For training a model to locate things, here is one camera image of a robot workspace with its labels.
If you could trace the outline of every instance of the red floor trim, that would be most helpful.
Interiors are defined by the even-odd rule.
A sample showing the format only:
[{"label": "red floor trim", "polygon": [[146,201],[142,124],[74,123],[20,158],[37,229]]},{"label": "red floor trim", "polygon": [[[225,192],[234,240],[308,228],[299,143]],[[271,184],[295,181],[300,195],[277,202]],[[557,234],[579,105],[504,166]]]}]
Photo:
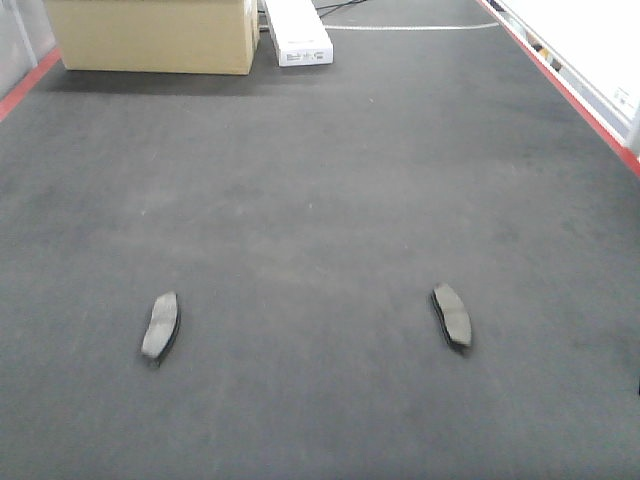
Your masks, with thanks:
[{"label": "red floor trim", "polygon": [[[476,0],[491,15],[501,22],[502,17],[491,8],[484,0]],[[515,35],[511,30],[505,28],[505,31],[520,45],[520,48],[529,56],[533,63],[538,67],[545,77],[553,84],[554,87],[564,96],[564,98],[573,106],[582,118],[593,128],[600,137],[609,145],[609,147],[620,157],[620,159],[629,167],[629,169],[640,177],[640,160],[635,153],[622,145],[592,114],[587,110],[582,102],[565,87],[560,80],[547,68],[542,60],[526,45],[520,37]]]},{"label": "red floor trim", "polygon": [[9,116],[20,102],[27,96],[27,93],[51,70],[58,60],[60,51],[57,48],[51,50],[38,64],[31,70],[22,81],[11,90],[6,97],[0,100],[0,122]]}]

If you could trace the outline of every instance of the white box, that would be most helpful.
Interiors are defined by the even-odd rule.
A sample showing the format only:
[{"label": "white box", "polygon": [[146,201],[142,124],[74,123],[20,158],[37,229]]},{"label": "white box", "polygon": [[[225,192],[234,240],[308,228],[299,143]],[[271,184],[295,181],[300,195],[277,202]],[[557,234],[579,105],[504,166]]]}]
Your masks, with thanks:
[{"label": "white box", "polygon": [[278,65],[333,63],[333,44],[311,0],[263,0]]}]

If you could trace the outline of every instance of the white line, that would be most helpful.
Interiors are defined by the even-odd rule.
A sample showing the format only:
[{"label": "white line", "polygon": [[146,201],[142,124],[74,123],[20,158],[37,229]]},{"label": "white line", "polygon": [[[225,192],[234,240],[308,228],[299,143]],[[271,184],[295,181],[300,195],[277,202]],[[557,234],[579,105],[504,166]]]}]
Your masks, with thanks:
[{"label": "white line", "polygon": [[364,26],[364,25],[325,25],[327,30],[350,30],[357,32],[444,32],[450,30],[482,30],[500,25],[498,22],[480,25],[416,25],[416,26]]}]

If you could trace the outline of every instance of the floor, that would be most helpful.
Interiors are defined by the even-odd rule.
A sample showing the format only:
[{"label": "floor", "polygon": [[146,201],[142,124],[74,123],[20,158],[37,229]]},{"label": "floor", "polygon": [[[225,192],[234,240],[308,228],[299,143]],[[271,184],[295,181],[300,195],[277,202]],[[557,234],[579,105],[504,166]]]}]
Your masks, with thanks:
[{"label": "floor", "polygon": [[[402,4],[330,23],[491,21]],[[285,70],[263,35],[248,77],[57,65],[2,123],[0,478],[638,478],[638,179],[500,28],[331,37]]]}]

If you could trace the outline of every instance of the black cable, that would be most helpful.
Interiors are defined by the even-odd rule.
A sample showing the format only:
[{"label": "black cable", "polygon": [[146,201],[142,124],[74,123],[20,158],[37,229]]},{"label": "black cable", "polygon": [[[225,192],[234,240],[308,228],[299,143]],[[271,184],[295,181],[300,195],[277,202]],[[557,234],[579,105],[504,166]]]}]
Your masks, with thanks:
[{"label": "black cable", "polygon": [[[359,3],[364,3],[368,1],[369,0],[348,0],[342,3],[334,3],[333,5],[321,5],[319,7],[316,7],[316,10],[320,11],[320,10],[326,10],[328,8],[331,9],[328,12],[324,12],[322,15],[320,15],[320,18],[323,18],[323,17],[326,17],[327,15],[331,15],[333,12],[341,9],[342,7],[348,7],[350,5],[358,5]],[[258,13],[261,15],[264,15],[266,12],[264,10],[258,10]]]}]

